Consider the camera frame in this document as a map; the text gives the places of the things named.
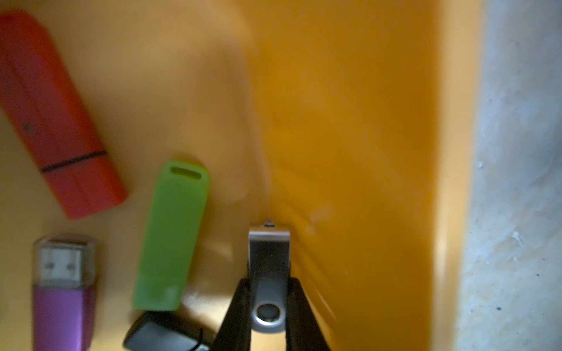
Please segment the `red usb flash drive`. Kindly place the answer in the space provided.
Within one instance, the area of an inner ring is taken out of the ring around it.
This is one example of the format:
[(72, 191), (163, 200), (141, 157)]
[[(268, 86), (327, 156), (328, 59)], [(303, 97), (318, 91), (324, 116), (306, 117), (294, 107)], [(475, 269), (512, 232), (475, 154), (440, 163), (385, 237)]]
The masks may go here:
[(124, 202), (124, 187), (51, 35), (1, 14), (1, 106), (68, 219)]

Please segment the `yellow plastic storage box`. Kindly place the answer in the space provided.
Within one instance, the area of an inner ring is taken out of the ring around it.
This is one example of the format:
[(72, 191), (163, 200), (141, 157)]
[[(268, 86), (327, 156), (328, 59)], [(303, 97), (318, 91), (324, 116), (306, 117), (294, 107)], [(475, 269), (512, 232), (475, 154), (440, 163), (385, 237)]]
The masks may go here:
[(451, 350), (468, 211), (480, 1), (3, 1), (50, 32), (129, 192), (70, 221), (1, 117), (1, 349), (32, 349), (32, 245), (99, 244), (94, 350), (120, 350), (166, 162), (211, 178), (181, 314), (214, 331), (250, 225), (333, 350)]

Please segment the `purple usb flash drive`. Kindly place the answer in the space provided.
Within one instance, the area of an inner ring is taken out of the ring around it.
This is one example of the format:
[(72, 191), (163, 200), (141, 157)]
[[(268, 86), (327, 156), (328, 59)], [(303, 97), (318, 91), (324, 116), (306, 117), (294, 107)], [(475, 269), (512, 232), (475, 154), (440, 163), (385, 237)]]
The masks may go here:
[(97, 243), (87, 235), (46, 235), (33, 245), (34, 350), (89, 350), (95, 326)]

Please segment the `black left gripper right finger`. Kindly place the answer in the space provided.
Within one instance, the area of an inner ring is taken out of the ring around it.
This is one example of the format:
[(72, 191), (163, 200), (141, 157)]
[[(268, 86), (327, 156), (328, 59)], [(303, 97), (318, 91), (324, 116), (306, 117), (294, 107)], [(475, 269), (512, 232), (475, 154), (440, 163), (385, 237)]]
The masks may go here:
[(297, 278), (288, 282), (285, 317), (287, 351), (330, 351), (307, 296)]

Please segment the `dark grey usb flash drive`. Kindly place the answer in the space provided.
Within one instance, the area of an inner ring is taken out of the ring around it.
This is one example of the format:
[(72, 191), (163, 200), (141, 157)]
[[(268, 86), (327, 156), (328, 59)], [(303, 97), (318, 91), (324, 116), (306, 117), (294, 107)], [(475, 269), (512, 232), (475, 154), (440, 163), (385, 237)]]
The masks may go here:
[(173, 312), (145, 312), (130, 327), (123, 347), (134, 351), (210, 350), (215, 333)]

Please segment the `green usb flash drive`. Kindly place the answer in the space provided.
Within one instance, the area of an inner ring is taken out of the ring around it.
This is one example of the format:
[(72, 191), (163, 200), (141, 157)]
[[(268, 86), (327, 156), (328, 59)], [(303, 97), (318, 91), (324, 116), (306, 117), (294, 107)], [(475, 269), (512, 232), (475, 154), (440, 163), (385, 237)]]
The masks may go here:
[(176, 311), (182, 299), (209, 197), (208, 170), (171, 160), (152, 197), (140, 254), (133, 308)]

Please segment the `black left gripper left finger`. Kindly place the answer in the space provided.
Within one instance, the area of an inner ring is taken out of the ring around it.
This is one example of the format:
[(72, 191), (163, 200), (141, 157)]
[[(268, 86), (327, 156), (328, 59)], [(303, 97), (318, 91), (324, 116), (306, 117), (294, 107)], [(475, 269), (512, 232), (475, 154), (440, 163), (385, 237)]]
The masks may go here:
[(211, 351), (249, 351), (251, 346), (251, 294), (249, 279), (237, 285)]

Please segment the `black swivel usb flash drive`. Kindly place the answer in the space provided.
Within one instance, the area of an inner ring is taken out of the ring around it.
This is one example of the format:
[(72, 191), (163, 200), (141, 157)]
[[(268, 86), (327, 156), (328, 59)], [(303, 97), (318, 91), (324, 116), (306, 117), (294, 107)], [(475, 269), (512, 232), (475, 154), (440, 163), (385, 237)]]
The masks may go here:
[(291, 232), (268, 219), (250, 228), (248, 249), (252, 329), (259, 333), (282, 333), (291, 270)]

